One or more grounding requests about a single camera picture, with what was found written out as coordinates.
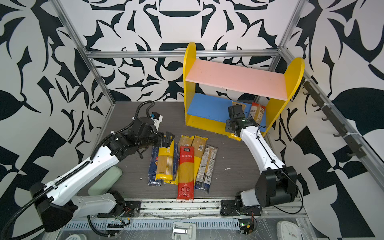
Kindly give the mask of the blue Barilla pasta box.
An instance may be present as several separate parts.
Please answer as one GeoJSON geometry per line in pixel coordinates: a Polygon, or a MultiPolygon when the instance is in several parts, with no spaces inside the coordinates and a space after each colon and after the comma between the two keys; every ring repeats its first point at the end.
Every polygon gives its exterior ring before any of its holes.
{"type": "Polygon", "coordinates": [[[149,186],[161,186],[163,183],[168,183],[172,185],[178,184],[178,168],[179,168],[179,152],[178,144],[174,144],[174,153],[173,153],[173,165],[172,165],[172,179],[171,180],[156,180],[157,166],[158,166],[158,155],[159,148],[153,147],[151,154],[150,167],[148,172],[149,186]]]}

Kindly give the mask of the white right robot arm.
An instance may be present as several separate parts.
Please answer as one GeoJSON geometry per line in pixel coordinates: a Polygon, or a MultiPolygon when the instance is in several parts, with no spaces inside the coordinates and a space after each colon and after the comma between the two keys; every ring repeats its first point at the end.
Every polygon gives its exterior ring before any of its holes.
{"type": "Polygon", "coordinates": [[[238,209],[274,207],[285,214],[298,214],[304,208],[304,198],[297,185],[297,172],[275,155],[263,138],[261,128],[250,118],[228,119],[226,122],[226,132],[246,144],[260,170],[255,187],[239,192],[235,197],[238,209]],[[278,207],[293,202],[296,197],[301,200],[299,210],[288,212],[278,207]]]}

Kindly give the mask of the yellow spaghetti bag front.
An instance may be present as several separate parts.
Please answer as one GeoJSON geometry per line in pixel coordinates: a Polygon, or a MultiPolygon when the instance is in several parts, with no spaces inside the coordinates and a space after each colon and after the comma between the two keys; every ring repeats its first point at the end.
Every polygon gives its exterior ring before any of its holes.
{"type": "Polygon", "coordinates": [[[226,121],[226,132],[230,133],[229,138],[241,141],[241,122],[246,118],[243,106],[235,104],[228,107],[229,119],[226,121]]]}

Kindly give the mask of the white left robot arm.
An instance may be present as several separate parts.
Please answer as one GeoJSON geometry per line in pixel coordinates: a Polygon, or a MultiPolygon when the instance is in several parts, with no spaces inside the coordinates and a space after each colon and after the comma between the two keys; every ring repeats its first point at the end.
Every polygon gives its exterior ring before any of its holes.
{"type": "Polygon", "coordinates": [[[115,166],[130,155],[141,155],[149,147],[168,148],[175,136],[158,131],[163,117],[151,114],[136,117],[127,127],[111,132],[94,149],[91,156],[63,176],[47,184],[37,183],[30,189],[32,200],[18,210],[5,224],[2,240],[22,240],[40,230],[54,232],[74,217],[90,218],[92,215],[107,214],[119,217],[126,202],[117,191],[81,197],[77,193],[104,171],[115,166]],[[11,226],[29,207],[35,206],[42,225],[28,233],[14,237],[11,226]]]}

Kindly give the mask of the small red spaghetti bag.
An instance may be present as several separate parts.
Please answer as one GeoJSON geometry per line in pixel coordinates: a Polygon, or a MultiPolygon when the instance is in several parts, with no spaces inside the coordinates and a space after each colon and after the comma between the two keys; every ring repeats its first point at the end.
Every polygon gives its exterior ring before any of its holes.
{"type": "Polygon", "coordinates": [[[262,123],[262,119],[265,113],[266,107],[258,104],[258,103],[252,103],[251,109],[250,109],[250,116],[255,120],[257,124],[262,123]]]}

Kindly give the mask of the long red spaghetti bag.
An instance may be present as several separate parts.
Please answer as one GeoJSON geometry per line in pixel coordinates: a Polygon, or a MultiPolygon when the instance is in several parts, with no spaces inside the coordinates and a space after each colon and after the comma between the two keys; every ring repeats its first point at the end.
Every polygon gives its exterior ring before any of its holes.
{"type": "Polygon", "coordinates": [[[194,199],[194,147],[180,148],[178,200],[194,199]]]}

